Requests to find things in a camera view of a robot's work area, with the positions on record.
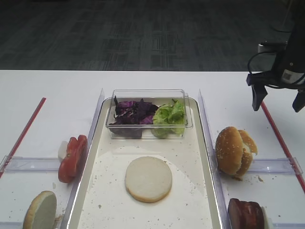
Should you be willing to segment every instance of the red stick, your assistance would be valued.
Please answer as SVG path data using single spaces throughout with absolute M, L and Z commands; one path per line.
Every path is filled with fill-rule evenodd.
M 27 131 L 29 130 L 30 126 L 32 125 L 32 123 L 34 122 L 34 119 L 36 118 L 38 112 L 40 111 L 40 109 L 42 108 L 42 105 L 44 104 L 44 102 L 46 101 L 46 98 L 42 98 L 41 101 L 39 102 L 38 106 L 36 107 L 34 113 L 32 114 L 31 118 L 29 119 L 28 123 L 26 124 L 26 126 L 24 127 L 23 131 L 21 132 L 19 138 L 17 139 L 15 145 L 13 146 L 13 148 L 11 149 L 8 157 L 6 158 L 6 161 L 4 162 L 3 165 L 3 171 L 0 171 L 0 178 L 3 175 L 4 169 L 5 167 L 9 164 L 12 156 L 14 156 L 14 154 L 16 153 L 18 147 L 21 144 L 21 141 L 23 140 L 24 136 L 26 135 Z
M 274 133 L 275 133 L 275 136 L 276 136 L 278 142 L 280 143 L 284 153 L 286 154 L 286 157 L 292 158 L 292 155 L 291 155 L 287 145 L 285 144 L 285 141 L 284 141 L 280 131 L 277 129 L 276 124 L 275 124 L 273 118 L 271 117 L 271 114 L 269 113 L 269 111 L 267 109 L 267 106 L 265 105 L 264 102 L 262 102 L 261 107 L 262 107 L 262 109 L 263 109 L 263 111 L 264 111 L 264 113 L 265 113 L 265 115 L 266 115 L 266 117 L 267 117 L 267 119 L 268 119 L 268 121 L 269 121 L 269 123 L 270 123 L 270 125 L 271 125 L 271 127 L 272 127 L 272 129 L 274 131 Z M 302 187 L 302 189 L 303 189 L 303 191 L 305 193 L 305 181 L 304 181 L 302 175 L 301 174 L 298 174 L 298 175 L 296 174 L 296 178 L 298 179 L 298 181 L 299 181 L 299 183 L 300 183 L 300 185 L 301 185 L 301 187 Z

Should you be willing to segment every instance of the barcode label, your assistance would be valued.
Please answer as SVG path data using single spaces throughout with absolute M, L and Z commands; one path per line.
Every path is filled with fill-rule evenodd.
M 303 77 L 304 73 L 295 73 L 292 72 L 288 69 L 285 69 L 282 75 L 282 81 L 285 83 L 294 83 L 297 80 L 299 80 L 301 77 Z M 300 82 L 298 82 L 297 84 L 302 84 L 304 83 L 305 79 L 302 79 Z

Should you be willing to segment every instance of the white table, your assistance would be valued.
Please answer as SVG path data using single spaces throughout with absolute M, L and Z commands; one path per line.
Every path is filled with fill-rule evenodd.
M 245 72 L 0 71 L 0 158 L 10 152 L 42 97 L 47 100 L 15 156 L 57 157 L 63 140 L 88 134 L 102 88 L 105 98 L 110 97 L 114 89 L 179 88 L 197 99 L 201 90 L 213 140 L 219 131 L 233 125 L 246 129 L 253 137 L 259 149 L 256 158 L 285 157 L 263 111 L 252 110 L 252 92 L 245 82 L 246 76 Z M 294 113 L 291 104 L 296 91 L 268 92 L 265 103 L 292 155 L 297 157 L 305 169 L 305 156 L 302 152 L 305 109 Z M 305 223 L 305 196 L 296 177 L 260 177 L 264 183 L 259 182 L 254 175 L 246 175 L 244 182 L 239 183 L 224 179 L 226 200 L 235 197 L 257 201 L 262 206 L 267 206 L 267 212 L 274 222 Z M 70 187 L 59 182 L 55 185 L 56 190 L 66 190 L 69 194 Z M 36 194 L 28 191 L 29 198 Z M 21 213 L 3 213 L 0 221 L 8 220 L 8 216 L 14 221 L 20 218 Z

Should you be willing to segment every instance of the chopped lettuce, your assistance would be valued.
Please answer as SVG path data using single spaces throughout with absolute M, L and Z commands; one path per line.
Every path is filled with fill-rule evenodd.
M 152 118 L 154 125 L 183 125 L 185 120 L 184 105 L 178 100 L 174 104 L 165 104 L 158 108 Z M 184 127 L 177 128 L 153 128 L 152 134 L 158 138 L 167 138 L 170 133 L 182 135 Z

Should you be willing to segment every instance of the sesame seed bun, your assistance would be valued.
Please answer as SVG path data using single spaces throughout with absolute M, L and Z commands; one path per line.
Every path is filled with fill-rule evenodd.
M 218 168 L 239 179 L 249 169 L 253 160 L 252 153 L 257 154 L 256 144 L 249 134 L 233 126 L 219 133 L 215 150 Z

